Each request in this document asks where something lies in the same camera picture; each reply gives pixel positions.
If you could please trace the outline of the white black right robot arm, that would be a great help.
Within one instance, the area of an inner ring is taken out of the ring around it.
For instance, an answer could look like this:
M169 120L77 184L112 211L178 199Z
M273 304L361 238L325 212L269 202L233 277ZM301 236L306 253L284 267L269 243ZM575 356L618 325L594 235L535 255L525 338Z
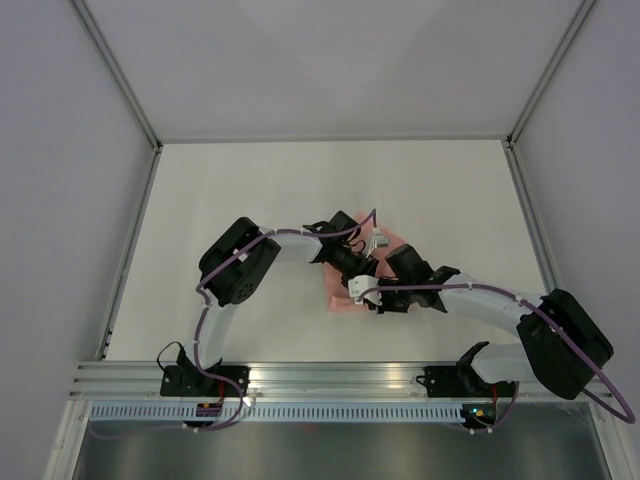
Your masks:
M482 321L516 337L513 344L479 341L456 363L459 388L478 395L491 384L538 381L552 394L575 399L613 356L614 348L569 292L518 294L480 284L459 270L432 268L410 245L385 261L391 279L379 281L381 313L412 305Z

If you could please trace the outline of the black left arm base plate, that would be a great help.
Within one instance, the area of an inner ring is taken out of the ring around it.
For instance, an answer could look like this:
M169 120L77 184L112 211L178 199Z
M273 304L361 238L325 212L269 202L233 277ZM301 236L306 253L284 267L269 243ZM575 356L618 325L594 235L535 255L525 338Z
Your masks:
M223 364L214 368L212 372L215 375L234 381L243 394L247 392L250 383L250 368L248 366ZM193 379L189 379L179 366L169 365L164 368L160 396L185 398L222 396L224 398L238 398L239 393L228 382L202 376L198 371L195 371Z

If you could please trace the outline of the pink cloth napkin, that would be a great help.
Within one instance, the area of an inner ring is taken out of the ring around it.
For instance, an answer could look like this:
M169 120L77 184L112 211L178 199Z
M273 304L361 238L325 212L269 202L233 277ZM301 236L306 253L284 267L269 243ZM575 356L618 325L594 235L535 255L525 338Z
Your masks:
M390 244L387 247L377 248L373 251L373 257L379 261L375 276L378 278L394 278L395 274L389 267L385 257L393 249L403 245L405 240L385 226L380 226L379 229L383 235L390 239ZM336 314L351 314L356 312L366 312L368 310L366 305L356 305L350 298L348 288L344 287L341 283L341 273L339 271L331 265L324 263L322 265L322 272L325 296L327 298L327 310L329 312Z

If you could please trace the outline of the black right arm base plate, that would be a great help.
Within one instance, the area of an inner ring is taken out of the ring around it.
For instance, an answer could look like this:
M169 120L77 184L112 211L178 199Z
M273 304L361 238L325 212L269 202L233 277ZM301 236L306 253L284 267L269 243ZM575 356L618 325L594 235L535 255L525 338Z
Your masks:
M473 371L461 371L455 365L427 365L415 381L426 389L429 398L493 399L497 395L501 399L515 394L514 382L490 384Z

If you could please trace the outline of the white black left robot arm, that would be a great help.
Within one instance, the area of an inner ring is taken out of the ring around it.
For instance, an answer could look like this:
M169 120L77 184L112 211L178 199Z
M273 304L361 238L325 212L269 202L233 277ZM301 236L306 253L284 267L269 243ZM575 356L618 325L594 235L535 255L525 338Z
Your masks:
M354 278L376 276L379 261L373 252L389 244L375 211L361 222L339 211L328 221L297 229L263 228L247 217L237 219L199 261L196 292L204 308L192 348L182 348L176 360L181 382L198 396L216 389L216 367L235 311L256 292L274 262L327 264L348 287Z

